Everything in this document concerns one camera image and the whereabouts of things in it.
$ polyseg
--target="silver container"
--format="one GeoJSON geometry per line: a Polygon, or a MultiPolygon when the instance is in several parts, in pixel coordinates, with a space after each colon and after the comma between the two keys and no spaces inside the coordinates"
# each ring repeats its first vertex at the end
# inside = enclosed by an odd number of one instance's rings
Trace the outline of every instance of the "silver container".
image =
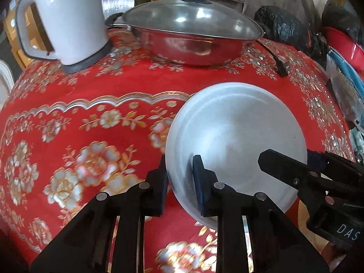
{"type": "Polygon", "coordinates": [[[106,24],[127,28],[156,56],[197,66],[231,61],[264,35],[249,17],[208,0],[149,2],[110,16],[106,24]]]}

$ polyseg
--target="black plastic bag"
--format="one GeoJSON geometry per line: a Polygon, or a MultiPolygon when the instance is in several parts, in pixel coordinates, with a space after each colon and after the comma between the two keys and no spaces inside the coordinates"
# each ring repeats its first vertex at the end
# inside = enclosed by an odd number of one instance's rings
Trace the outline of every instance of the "black plastic bag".
{"type": "Polygon", "coordinates": [[[269,29],[265,38],[293,46],[326,69],[327,45],[293,14],[277,6],[262,6],[255,13],[254,20],[269,29]]]}
{"type": "Polygon", "coordinates": [[[352,38],[355,43],[364,46],[360,19],[335,1],[327,1],[322,12],[322,26],[337,29],[352,38]]]}

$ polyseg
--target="table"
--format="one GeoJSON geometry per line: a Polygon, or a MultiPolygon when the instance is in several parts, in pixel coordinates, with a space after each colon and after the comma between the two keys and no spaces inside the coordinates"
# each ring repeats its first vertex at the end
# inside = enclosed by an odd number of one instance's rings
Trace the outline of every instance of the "table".
{"type": "MultiPolygon", "coordinates": [[[[216,83],[270,91],[295,115],[307,148],[353,159],[323,73],[293,48],[261,40],[291,61],[281,78],[257,43],[230,63],[197,68],[152,57],[129,33],[114,29],[110,37],[111,53],[75,74],[64,74],[58,61],[34,61],[0,113],[0,213],[29,263],[98,192],[125,192],[156,169],[179,108],[216,83]]],[[[296,224],[297,206],[287,212],[296,224]]],[[[170,191],[164,215],[145,224],[146,272],[214,271],[216,241],[216,231],[190,217],[170,191]],[[172,261],[175,253],[189,253],[189,261],[172,261]]]]}

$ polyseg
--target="screw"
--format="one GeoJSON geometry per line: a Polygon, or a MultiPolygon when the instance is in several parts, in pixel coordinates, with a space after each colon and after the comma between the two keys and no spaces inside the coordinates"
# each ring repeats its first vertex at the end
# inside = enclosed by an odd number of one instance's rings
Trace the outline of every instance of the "screw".
{"type": "Polygon", "coordinates": [[[326,196],[325,197],[325,201],[330,204],[330,205],[333,205],[335,203],[335,200],[334,198],[330,197],[330,196],[326,196]]]}
{"type": "Polygon", "coordinates": [[[101,192],[96,195],[96,199],[99,201],[103,201],[107,198],[107,194],[105,192],[101,192]]]}
{"type": "Polygon", "coordinates": [[[224,183],[222,183],[222,182],[216,182],[216,183],[214,183],[214,187],[215,187],[216,189],[221,190],[221,189],[223,189],[223,188],[225,187],[225,184],[224,184],[224,183]]]}
{"type": "Polygon", "coordinates": [[[316,177],[316,178],[318,178],[319,177],[319,175],[316,173],[316,172],[314,172],[314,171],[309,171],[308,172],[310,175],[313,175],[314,177],[316,177]]]}
{"type": "Polygon", "coordinates": [[[262,192],[258,192],[255,195],[257,197],[258,200],[260,201],[264,201],[265,199],[267,199],[267,195],[265,193],[262,192]]]}
{"type": "Polygon", "coordinates": [[[148,182],[141,182],[139,184],[139,188],[144,190],[144,189],[148,189],[150,187],[150,184],[148,182]]]}

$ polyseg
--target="pot lid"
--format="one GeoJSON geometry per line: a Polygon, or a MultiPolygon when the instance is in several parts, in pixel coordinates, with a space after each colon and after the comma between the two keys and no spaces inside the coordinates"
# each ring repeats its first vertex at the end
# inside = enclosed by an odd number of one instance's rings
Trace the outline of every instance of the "pot lid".
{"type": "Polygon", "coordinates": [[[122,16],[130,26],[184,34],[256,40],[262,28],[249,17],[208,0],[158,0],[122,16]]]}

